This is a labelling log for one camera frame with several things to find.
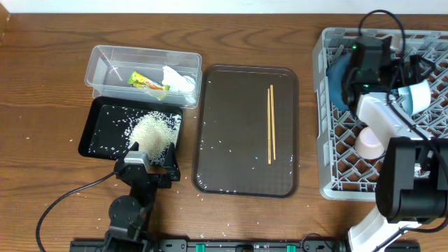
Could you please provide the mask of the yellow green snack wrapper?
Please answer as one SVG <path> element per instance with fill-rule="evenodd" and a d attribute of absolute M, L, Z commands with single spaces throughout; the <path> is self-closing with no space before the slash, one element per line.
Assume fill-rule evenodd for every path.
<path fill-rule="evenodd" d="M 162 101 L 167 96 L 167 92 L 170 89 L 169 85 L 159 84 L 136 71 L 131 74 L 127 83 L 134 88 L 150 90 L 149 95 L 159 101 Z"/>

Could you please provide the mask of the dark blue plate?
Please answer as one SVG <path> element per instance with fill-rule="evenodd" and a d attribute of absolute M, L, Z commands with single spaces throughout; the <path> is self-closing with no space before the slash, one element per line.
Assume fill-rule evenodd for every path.
<path fill-rule="evenodd" d="M 339 56 L 326 70 L 330 101 L 341 112 L 349 110 L 349 107 L 342 99 L 342 78 L 347 70 L 350 59 L 351 53 Z"/>

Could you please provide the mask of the pile of rice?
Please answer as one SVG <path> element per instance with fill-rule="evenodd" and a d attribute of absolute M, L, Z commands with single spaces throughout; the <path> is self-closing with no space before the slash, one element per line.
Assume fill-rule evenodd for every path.
<path fill-rule="evenodd" d="M 148 155 L 150 163 L 162 166 L 170 144 L 177 145 L 181 126 L 181 115 L 150 111 L 128 120 L 124 131 L 127 147 L 137 142 L 138 151 Z"/>

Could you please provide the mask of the pink cup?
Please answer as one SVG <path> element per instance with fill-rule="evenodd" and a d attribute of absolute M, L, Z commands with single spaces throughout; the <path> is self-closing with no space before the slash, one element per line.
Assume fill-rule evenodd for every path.
<path fill-rule="evenodd" d="M 384 147 L 370 127 L 363 128 L 356 138 L 354 150 L 367 160 L 380 158 L 384 154 Z"/>

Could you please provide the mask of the light blue bowl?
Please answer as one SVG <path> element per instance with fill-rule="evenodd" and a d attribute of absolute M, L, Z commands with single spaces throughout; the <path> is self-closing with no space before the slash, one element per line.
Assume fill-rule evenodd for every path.
<path fill-rule="evenodd" d="M 410 116 L 425 111 L 431 104 L 431 89 L 427 80 L 400 87 L 398 94 L 403 97 L 402 107 Z"/>

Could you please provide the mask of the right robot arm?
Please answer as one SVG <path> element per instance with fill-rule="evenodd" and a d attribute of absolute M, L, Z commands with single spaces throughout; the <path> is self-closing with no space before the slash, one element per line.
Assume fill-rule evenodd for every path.
<path fill-rule="evenodd" d="M 345 62 L 334 62 L 343 104 L 365 123 L 385 148 L 375 189 L 375 208 L 348 232 L 348 251 L 384 251 L 406 232 L 434 233 L 447 226 L 424 229 L 435 219 L 447 219 L 447 140 L 435 138 L 412 122 L 392 93 L 409 101 L 431 100 L 420 65 L 433 62 L 400 53 L 392 56 L 392 38 L 358 36 Z"/>

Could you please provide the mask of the white napkin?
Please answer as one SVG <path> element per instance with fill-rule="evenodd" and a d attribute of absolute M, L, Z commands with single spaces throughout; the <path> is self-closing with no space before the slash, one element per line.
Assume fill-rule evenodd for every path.
<path fill-rule="evenodd" d="M 169 91 L 182 92 L 188 103 L 196 102 L 196 98 L 186 94 L 187 92 L 193 92 L 195 90 L 196 82 L 193 78 L 182 76 L 169 66 L 163 66 L 163 74 L 162 84 L 164 86 L 169 86 Z"/>

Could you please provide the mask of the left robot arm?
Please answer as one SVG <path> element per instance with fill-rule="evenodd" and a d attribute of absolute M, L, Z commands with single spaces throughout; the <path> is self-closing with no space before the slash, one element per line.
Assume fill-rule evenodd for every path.
<path fill-rule="evenodd" d="M 116 198 L 109 207 L 111 222 L 101 248 L 104 252 L 159 250 L 157 239 L 148 233 L 148 224 L 157 190 L 170 189 L 174 181 L 180 180 L 176 147 L 174 143 L 168 146 L 162 165 L 165 169 L 163 174 L 150 173 L 148 154 L 139 151 L 138 147 L 134 143 L 125 156 L 115 163 L 116 178 L 127 184 L 130 192 Z"/>

